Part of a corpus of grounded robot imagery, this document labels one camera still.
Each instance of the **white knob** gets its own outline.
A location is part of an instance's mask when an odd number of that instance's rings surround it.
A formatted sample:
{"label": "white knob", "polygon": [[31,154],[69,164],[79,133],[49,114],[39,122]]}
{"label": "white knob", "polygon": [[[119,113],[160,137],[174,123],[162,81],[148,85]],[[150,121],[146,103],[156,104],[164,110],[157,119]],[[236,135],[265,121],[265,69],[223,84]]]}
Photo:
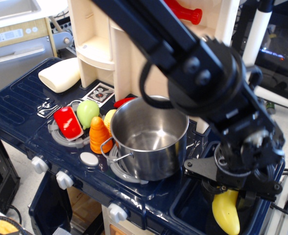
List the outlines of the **white knob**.
{"label": "white knob", "polygon": [[71,177],[66,173],[64,173],[63,171],[59,171],[56,174],[56,179],[59,187],[63,190],[65,190],[66,188],[70,188],[74,184]]}
{"label": "white knob", "polygon": [[38,174],[46,172],[49,169],[49,166],[44,162],[44,160],[37,156],[32,159],[32,166]]}
{"label": "white knob", "polygon": [[125,212],[125,210],[122,209],[120,206],[118,206],[115,203],[112,203],[109,205],[108,211],[109,211],[109,217],[115,223],[119,223],[120,221],[124,221],[128,217],[128,214]]}

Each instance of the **sticker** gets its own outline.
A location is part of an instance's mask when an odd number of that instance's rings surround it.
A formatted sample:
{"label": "sticker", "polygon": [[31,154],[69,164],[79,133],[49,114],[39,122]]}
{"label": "sticker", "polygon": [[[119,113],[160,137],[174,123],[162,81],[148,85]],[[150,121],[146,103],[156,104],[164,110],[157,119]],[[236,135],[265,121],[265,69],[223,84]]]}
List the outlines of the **sticker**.
{"label": "sticker", "polygon": [[114,89],[99,83],[96,87],[94,87],[86,96],[84,96],[83,100],[93,100],[95,101],[99,107],[103,106],[111,97],[114,96]]}

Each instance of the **pot handle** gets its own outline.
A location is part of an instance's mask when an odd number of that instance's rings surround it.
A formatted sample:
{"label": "pot handle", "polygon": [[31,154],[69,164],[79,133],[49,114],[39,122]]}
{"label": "pot handle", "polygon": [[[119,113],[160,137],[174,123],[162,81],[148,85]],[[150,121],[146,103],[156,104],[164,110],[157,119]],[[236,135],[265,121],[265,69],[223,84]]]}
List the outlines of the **pot handle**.
{"label": "pot handle", "polygon": [[128,156],[133,156],[132,153],[129,153],[129,154],[127,154],[127,155],[121,156],[121,157],[116,158],[116,159],[111,159],[110,157],[108,157],[108,156],[104,153],[103,146],[104,146],[106,143],[108,143],[111,139],[113,139],[113,137],[110,137],[108,140],[106,140],[106,141],[105,141],[104,143],[102,143],[101,146],[100,146],[101,153],[102,153],[102,155],[103,155],[106,159],[108,159],[108,160],[110,160],[110,161],[112,161],[112,162],[117,162],[118,160],[120,160],[120,159],[122,159],[122,158],[125,158],[125,157],[128,157]]}

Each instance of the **orange carrot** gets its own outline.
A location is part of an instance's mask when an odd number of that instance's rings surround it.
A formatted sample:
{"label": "orange carrot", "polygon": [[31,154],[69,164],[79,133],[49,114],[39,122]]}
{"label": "orange carrot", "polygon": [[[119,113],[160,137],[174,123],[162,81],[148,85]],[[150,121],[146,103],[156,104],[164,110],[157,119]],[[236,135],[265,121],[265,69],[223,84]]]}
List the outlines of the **orange carrot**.
{"label": "orange carrot", "polygon": [[[101,154],[100,146],[110,138],[109,131],[104,124],[103,119],[94,117],[91,121],[90,128],[90,146],[91,150],[97,154]],[[103,146],[104,153],[108,153],[113,147],[113,142],[110,140]]]}

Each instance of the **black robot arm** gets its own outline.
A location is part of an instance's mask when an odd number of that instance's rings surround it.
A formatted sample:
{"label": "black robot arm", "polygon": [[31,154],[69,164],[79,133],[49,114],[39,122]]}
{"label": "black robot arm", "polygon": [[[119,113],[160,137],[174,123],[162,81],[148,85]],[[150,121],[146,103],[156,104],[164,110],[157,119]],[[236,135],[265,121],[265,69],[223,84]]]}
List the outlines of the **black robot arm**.
{"label": "black robot arm", "polygon": [[[215,172],[204,173],[191,162],[185,163],[187,172],[274,200],[282,188],[272,180],[272,168],[284,156],[284,137],[253,93],[262,77],[258,68],[247,83],[237,53],[217,40],[195,36],[163,0],[93,2],[129,35],[147,58],[147,69],[154,64],[168,78],[170,104],[164,108],[201,117],[220,137],[215,156],[205,164]],[[141,86],[147,98],[144,81]]]}

